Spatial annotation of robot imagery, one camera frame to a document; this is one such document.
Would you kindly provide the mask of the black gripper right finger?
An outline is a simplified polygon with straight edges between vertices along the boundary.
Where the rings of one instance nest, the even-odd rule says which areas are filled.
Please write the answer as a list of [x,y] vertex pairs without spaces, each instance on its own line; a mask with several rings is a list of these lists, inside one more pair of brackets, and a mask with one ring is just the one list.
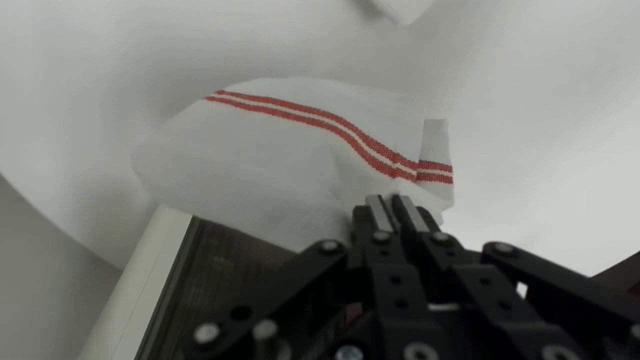
[[490,360],[640,360],[629,264],[587,279],[507,243],[465,250],[408,196],[392,212],[425,294],[459,306]]

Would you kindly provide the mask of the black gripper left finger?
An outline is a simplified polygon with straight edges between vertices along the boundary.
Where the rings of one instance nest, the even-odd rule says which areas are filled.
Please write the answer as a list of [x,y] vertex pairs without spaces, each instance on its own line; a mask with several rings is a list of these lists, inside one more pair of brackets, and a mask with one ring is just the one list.
[[423,360],[427,308],[390,204],[351,212],[351,243],[320,241],[200,320],[180,360]]

